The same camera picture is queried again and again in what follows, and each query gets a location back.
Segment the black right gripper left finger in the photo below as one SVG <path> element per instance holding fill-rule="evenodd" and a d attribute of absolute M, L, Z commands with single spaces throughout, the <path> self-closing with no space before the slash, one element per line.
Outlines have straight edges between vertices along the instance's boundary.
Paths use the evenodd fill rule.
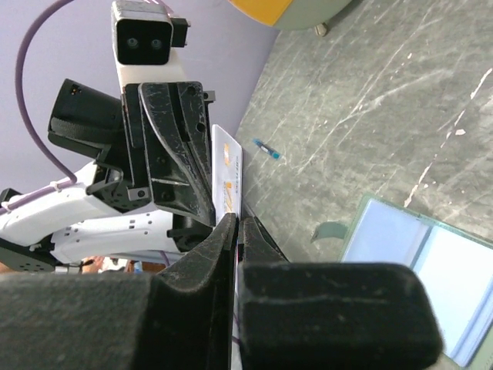
<path fill-rule="evenodd" d="M 236 217 L 159 274 L 4 274 L 3 369 L 228 369 Z"/>

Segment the small blue pen piece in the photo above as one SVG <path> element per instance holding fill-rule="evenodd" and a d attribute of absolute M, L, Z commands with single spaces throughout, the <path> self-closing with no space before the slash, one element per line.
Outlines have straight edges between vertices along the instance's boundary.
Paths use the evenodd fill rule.
<path fill-rule="evenodd" d="M 263 152 L 267 153 L 269 156 L 274 158 L 275 160 L 280 159 L 281 155 L 278 151 L 274 150 L 272 147 L 265 144 L 263 141 L 259 139 L 254 139 L 253 143 Z"/>

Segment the green card holder wallet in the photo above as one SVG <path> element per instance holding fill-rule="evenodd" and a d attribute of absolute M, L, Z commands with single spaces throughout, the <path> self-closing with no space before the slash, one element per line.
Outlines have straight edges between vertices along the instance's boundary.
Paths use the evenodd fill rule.
<path fill-rule="evenodd" d="M 374 195 L 349 225 L 327 221 L 312 241 L 342 240 L 341 262 L 395 263 L 421 280 L 460 369 L 492 367 L 492 242 Z"/>

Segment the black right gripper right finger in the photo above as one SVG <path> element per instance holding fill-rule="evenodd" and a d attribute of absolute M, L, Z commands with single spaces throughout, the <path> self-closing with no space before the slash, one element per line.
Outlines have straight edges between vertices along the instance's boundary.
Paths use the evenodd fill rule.
<path fill-rule="evenodd" d="M 441 334 L 423 284 L 393 263 L 294 263 L 255 217 L 240 225 L 245 369 L 426 369 Z"/>

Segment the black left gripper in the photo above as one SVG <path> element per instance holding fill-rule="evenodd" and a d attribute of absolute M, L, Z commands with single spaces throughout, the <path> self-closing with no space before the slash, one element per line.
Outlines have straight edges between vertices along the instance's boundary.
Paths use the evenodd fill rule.
<path fill-rule="evenodd" d="M 216 224 L 212 201 L 209 105 L 212 92 L 199 82 L 129 84 L 122 94 L 122 132 L 97 163 L 116 170 L 124 194 L 143 192 L 116 208 L 149 203 L 171 213 L 166 227 L 181 252 L 204 241 Z"/>

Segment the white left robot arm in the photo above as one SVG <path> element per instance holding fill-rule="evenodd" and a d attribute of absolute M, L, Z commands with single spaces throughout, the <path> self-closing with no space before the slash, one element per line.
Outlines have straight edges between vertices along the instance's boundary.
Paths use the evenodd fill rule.
<path fill-rule="evenodd" d="M 89 158 L 73 179 L 1 194 L 1 262 L 53 272 L 90 256 L 166 263 L 216 224 L 209 106 L 199 82 L 127 85 L 114 98 L 71 79 L 49 139 Z"/>

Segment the white VIP credit card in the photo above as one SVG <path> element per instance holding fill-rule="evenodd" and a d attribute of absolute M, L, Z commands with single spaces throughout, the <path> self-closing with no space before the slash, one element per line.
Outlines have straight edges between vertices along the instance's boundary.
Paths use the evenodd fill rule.
<path fill-rule="evenodd" d="M 212 135 L 212 199 L 216 222 L 227 213 L 241 217 L 243 149 L 221 126 L 213 125 Z"/>

